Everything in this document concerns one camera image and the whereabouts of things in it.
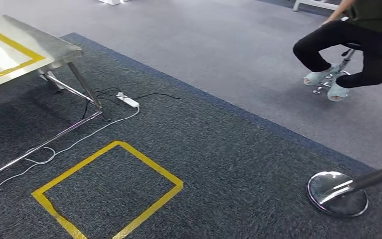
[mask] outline light gray floor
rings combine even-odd
[[[324,17],[255,0],[0,0],[57,36],[76,32],[372,167],[382,167],[382,85],[333,103],[301,78],[293,44]],[[338,61],[343,47],[324,52]],[[360,70],[359,53],[349,71]]]

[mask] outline white cable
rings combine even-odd
[[[87,139],[87,138],[89,138],[89,137],[95,135],[96,133],[98,133],[98,132],[104,130],[105,128],[107,128],[107,127],[109,127],[109,126],[111,126],[111,125],[113,125],[113,124],[115,124],[115,123],[118,123],[118,122],[121,122],[121,121],[124,121],[124,120],[127,120],[127,119],[129,119],[129,118],[132,118],[132,117],[136,116],[139,112],[140,112],[140,107],[138,106],[138,107],[137,107],[137,112],[135,112],[133,115],[128,116],[128,117],[123,118],[123,119],[120,119],[120,120],[117,120],[117,121],[114,121],[114,122],[112,122],[112,123],[110,123],[110,124],[104,126],[104,127],[100,128],[100,129],[96,130],[95,132],[93,132],[93,133],[87,135],[86,137],[84,137],[84,138],[78,140],[77,142],[73,143],[70,147],[68,147],[68,148],[66,148],[66,149],[64,149],[64,150],[61,150],[61,151],[59,151],[59,152],[57,152],[57,153],[55,152],[54,149],[45,147],[45,149],[48,149],[48,150],[52,151],[52,153],[53,153],[53,155],[52,155],[48,160],[46,160],[46,161],[44,161],[44,162],[36,162],[36,161],[34,161],[34,160],[25,158],[25,160],[30,161],[30,162],[33,162],[34,164],[31,165],[29,168],[27,168],[27,170],[25,170],[24,172],[22,172],[22,173],[20,173],[20,174],[17,174],[17,175],[15,175],[15,176],[12,176],[12,177],[10,177],[10,178],[8,178],[8,179],[5,179],[3,182],[0,183],[0,187],[2,186],[2,184],[6,183],[7,181],[9,181],[9,180],[11,180],[11,179],[13,179],[13,178],[16,178],[16,177],[19,177],[19,176],[24,175],[26,172],[28,172],[30,169],[32,169],[33,167],[35,167],[35,166],[37,166],[37,165],[39,165],[39,164],[46,164],[46,163],[52,161],[52,160],[53,160],[57,155],[59,155],[60,153],[63,153],[63,152],[65,152],[65,151],[70,150],[71,148],[73,148],[75,145],[77,145],[77,144],[80,143],[81,141],[83,141],[83,140],[85,140],[85,139]]]

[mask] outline gray carpet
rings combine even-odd
[[[382,238],[382,185],[368,190],[370,208],[354,219],[317,211],[305,192],[307,180],[318,171],[357,176],[371,168],[79,35],[64,39],[85,50],[77,63],[94,88],[120,87],[130,96],[158,92],[182,100],[141,98],[139,115],[5,184],[0,239],[70,238],[30,193],[115,140],[128,142],[184,182],[128,238]],[[75,85],[67,69],[55,73]],[[114,119],[135,112],[104,102]],[[67,92],[53,94],[38,79],[0,97],[0,164],[77,121],[84,106]],[[103,125],[96,119],[51,146],[64,149]],[[43,150],[31,158],[49,155]],[[0,181],[29,165],[17,165],[0,175]],[[46,196],[87,238],[108,239],[171,187],[136,158],[115,149]]]
[[[0,0],[0,14],[87,37],[227,102],[382,168],[382,85],[335,104],[301,83],[293,45],[326,17],[257,0]],[[322,54],[341,60],[344,47]],[[357,53],[348,71],[362,65]]]

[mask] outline person's hand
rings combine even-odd
[[[324,25],[326,25],[326,24],[328,24],[329,22],[331,22],[332,20],[330,20],[330,19],[327,19],[325,22],[323,22],[321,25],[320,25],[320,27],[322,27],[322,26],[324,26]]]

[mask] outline dark green shirt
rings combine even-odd
[[[382,32],[382,0],[356,0],[345,15],[356,26]]]

